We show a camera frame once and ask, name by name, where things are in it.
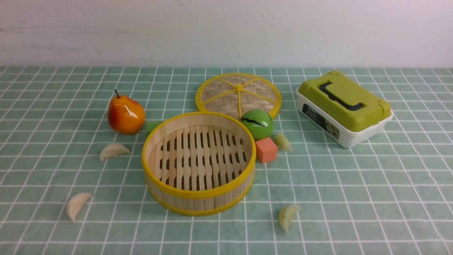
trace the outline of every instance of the bamboo steamer basket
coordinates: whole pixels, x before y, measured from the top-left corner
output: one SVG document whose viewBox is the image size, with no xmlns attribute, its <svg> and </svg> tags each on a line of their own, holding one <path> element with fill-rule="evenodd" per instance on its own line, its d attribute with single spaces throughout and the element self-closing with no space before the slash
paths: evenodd
<svg viewBox="0 0 453 255">
<path fill-rule="evenodd" d="M 262 77 L 231 73 L 205 81 L 197 90 L 195 103 L 199 111 L 223 113 L 236 119 L 252 109 L 264 110 L 274 119 L 280 112 L 282 97 Z"/>
<path fill-rule="evenodd" d="M 214 112 L 170 118 L 151 132 L 142 151 L 153 197 L 188 216 L 216 214 L 242 200 L 255 176 L 255 158 L 247 128 Z"/>
</svg>

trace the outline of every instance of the green toy fruit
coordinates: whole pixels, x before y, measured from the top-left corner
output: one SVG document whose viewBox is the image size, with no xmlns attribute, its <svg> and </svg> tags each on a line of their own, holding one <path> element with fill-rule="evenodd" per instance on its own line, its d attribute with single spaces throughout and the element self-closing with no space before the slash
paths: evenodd
<svg viewBox="0 0 453 255">
<path fill-rule="evenodd" d="M 270 115 L 263 110 L 253 109 L 241 117 L 241 123 L 250 131 L 255 141 L 268 138 L 274 131 Z"/>
</svg>

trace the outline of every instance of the toy pear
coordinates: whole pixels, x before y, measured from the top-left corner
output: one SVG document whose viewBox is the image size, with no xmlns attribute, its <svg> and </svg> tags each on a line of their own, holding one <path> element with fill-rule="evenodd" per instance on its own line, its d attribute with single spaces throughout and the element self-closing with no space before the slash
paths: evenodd
<svg viewBox="0 0 453 255">
<path fill-rule="evenodd" d="M 115 94 L 110 100 L 107 115 L 110 127 L 125 135 L 138 133 L 145 123 L 145 110 L 137 101 L 118 94 L 116 89 Z"/>
</svg>

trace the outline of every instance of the white wall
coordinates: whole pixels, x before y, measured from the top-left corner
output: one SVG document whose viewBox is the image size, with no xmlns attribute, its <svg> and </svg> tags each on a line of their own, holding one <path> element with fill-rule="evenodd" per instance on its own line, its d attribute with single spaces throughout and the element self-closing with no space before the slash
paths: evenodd
<svg viewBox="0 0 453 255">
<path fill-rule="evenodd" d="M 453 67 L 453 1 L 0 0 L 0 65 Z"/>
</svg>

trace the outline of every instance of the bamboo steamer lid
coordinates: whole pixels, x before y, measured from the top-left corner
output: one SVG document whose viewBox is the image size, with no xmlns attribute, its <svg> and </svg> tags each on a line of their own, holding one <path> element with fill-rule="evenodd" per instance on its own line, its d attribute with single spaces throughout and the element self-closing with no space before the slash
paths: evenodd
<svg viewBox="0 0 453 255">
<path fill-rule="evenodd" d="M 252 109 L 275 118 L 281 108 L 278 89 L 268 80 L 252 74 L 222 74 L 198 88 L 195 103 L 199 111 L 223 113 L 236 119 Z"/>
</svg>

